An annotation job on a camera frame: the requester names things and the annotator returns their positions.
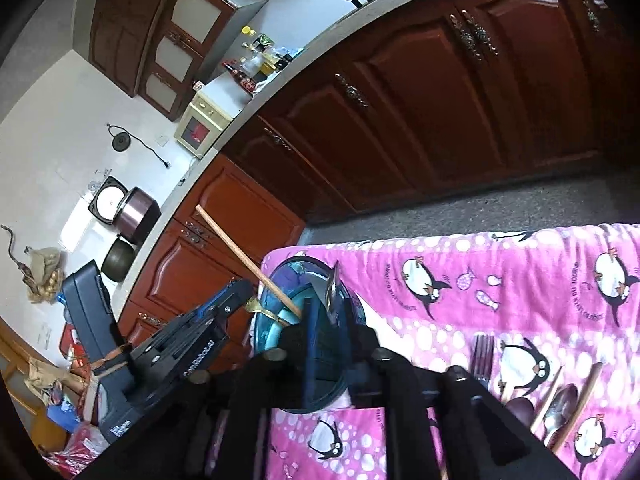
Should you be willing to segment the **dark steel spoon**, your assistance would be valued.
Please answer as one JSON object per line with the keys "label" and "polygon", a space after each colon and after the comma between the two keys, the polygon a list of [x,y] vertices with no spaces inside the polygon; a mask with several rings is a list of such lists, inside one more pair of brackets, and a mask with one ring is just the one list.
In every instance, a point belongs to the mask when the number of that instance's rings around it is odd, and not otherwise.
{"label": "dark steel spoon", "polygon": [[526,428],[530,428],[536,417],[534,404],[525,396],[506,402],[506,409],[512,413]]}

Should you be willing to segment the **thick wooden chopstick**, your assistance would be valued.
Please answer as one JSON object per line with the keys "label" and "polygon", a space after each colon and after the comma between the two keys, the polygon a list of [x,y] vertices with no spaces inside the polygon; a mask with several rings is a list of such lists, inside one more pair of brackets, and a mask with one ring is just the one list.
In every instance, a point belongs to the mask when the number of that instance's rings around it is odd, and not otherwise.
{"label": "thick wooden chopstick", "polygon": [[594,363],[593,366],[591,367],[587,381],[585,385],[582,387],[582,390],[580,390],[580,393],[577,399],[576,408],[574,409],[572,416],[570,416],[570,419],[561,428],[558,434],[558,437],[555,439],[552,445],[549,446],[550,450],[554,454],[558,454],[562,450],[564,442],[570,435],[570,432],[574,429],[575,425],[578,422],[579,417],[582,416],[582,412],[584,411],[586,405],[588,404],[591,398],[594,386],[596,385],[598,379],[601,376],[603,367],[604,367],[604,364],[602,362]]}

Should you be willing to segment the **upper wall cabinet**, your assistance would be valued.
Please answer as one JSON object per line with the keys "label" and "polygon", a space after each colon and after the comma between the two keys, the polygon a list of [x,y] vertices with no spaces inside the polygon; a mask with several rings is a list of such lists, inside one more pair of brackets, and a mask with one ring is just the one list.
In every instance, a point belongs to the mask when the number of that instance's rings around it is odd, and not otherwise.
{"label": "upper wall cabinet", "polygon": [[96,0],[89,61],[170,120],[268,0]]}

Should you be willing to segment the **shiny steel spoon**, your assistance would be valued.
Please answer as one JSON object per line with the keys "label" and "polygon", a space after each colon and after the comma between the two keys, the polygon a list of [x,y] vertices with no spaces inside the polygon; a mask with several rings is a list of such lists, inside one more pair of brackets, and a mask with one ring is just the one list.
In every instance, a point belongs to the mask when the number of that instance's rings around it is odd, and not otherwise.
{"label": "shiny steel spoon", "polygon": [[554,435],[563,428],[573,415],[578,401],[578,388],[575,384],[562,387],[554,396],[548,411],[544,414],[544,442],[549,446]]}

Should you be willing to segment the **white ceramic spoon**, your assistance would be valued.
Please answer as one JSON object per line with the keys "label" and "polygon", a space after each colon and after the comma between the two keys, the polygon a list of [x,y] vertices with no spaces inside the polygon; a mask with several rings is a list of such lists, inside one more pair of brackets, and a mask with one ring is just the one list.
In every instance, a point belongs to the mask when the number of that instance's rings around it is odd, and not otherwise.
{"label": "white ceramic spoon", "polygon": [[338,323],[340,316],[341,298],[340,298],[340,263],[337,261],[326,280],[326,291],[324,292],[324,306],[326,307],[326,315],[332,325]]}

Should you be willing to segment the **white floral utensil cup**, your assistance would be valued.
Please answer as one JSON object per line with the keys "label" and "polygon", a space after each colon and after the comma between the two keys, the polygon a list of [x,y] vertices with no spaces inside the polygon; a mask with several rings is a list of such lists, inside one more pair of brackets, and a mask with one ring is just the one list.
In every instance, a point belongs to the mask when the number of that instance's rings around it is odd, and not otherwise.
{"label": "white floral utensil cup", "polygon": [[370,408],[376,386],[369,352],[378,343],[356,292],[346,284],[345,266],[311,256],[280,263],[271,279],[288,295],[295,314],[265,290],[255,328],[256,353],[282,354],[262,363],[253,384],[264,408],[307,414],[328,408],[341,396],[355,408]]}

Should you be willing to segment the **dark wood lower cabinets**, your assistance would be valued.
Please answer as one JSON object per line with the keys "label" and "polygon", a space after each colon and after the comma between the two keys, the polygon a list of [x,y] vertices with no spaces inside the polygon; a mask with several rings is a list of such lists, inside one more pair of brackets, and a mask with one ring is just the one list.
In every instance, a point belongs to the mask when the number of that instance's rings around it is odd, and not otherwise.
{"label": "dark wood lower cabinets", "polygon": [[142,341],[306,224],[623,165],[639,35],[614,0],[381,1],[323,34],[232,122],[158,222],[114,312]]}

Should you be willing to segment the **cream microwave oven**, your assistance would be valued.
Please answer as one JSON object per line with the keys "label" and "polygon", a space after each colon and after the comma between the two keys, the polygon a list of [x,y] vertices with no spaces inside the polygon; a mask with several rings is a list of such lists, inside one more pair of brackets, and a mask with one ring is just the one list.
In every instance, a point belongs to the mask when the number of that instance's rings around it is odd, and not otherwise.
{"label": "cream microwave oven", "polygon": [[178,123],[175,139],[193,156],[202,158],[232,120],[222,108],[197,93]]}

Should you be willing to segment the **steel fork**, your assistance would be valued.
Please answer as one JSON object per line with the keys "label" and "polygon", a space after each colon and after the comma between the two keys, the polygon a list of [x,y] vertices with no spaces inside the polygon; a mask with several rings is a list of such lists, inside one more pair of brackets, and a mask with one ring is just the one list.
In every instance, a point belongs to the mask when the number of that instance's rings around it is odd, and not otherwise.
{"label": "steel fork", "polygon": [[486,389],[489,388],[494,365],[495,336],[477,334],[474,338],[470,373]]}

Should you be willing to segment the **condiment bottles group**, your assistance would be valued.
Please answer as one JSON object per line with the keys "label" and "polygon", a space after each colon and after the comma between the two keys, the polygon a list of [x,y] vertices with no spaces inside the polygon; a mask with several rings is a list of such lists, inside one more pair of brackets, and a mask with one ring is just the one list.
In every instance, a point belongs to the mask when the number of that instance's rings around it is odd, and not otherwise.
{"label": "condiment bottles group", "polygon": [[250,96],[262,90],[303,52],[303,48],[278,46],[267,34],[256,32],[250,25],[241,29],[241,38],[240,56],[223,60],[221,66]]}

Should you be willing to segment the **pink penguin towel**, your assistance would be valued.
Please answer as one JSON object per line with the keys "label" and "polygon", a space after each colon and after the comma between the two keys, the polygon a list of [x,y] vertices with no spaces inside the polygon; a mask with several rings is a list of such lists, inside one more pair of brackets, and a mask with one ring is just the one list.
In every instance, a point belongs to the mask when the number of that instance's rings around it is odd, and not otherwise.
{"label": "pink penguin towel", "polygon": [[341,272],[387,348],[442,372],[469,367],[494,338],[489,389],[544,400],[555,376],[602,372],[560,459],[582,479],[613,479],[639,447],[639,229],[600,224],[534,232],[285,247],[262,259],[294,289],[310,257]]}

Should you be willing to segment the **dark wok bowl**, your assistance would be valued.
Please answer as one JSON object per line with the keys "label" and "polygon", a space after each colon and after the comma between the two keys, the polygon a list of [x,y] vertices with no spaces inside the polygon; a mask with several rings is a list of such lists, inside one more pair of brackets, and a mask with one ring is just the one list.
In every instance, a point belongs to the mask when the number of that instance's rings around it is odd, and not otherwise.
{"label": "dark wok bowl", "polygon": [[121,283],[134,263],[134,258],[136,258],[134,246],[117,237],[103,260],[101,272],[109,280]]}

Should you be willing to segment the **pale wooden chopstick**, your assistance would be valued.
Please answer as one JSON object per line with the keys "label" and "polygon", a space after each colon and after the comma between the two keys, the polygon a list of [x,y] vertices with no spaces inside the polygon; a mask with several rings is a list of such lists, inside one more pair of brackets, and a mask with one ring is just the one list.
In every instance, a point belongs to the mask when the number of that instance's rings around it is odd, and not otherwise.
{"label": "pale wooden chopstick", "polygon": [[542,424],[544,420],[544,415],[547,413],[550,405],[556,395],[556,392],[559,389],[561,379],[563,378],[563,367],[560,367],[556,372],[551,387],[547,392],[547,395],[544,397],[542,403],[538,406],[538,410],[536,411],[536,416],[532,421],[532,424],[529,426],[529,430],[534,434],[538,427]]}

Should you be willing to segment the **rice cooker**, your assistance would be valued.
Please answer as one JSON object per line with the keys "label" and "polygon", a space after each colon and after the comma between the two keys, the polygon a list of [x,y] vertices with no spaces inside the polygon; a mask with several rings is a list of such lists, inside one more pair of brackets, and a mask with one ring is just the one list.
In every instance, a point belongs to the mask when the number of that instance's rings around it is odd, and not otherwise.
{"label": "rice cooker", "polygon": [[141,188],[125,188],[108,176],[88,206],[96,220],[111,226],[129,244],[141,245],[160,218],[160,205]]}

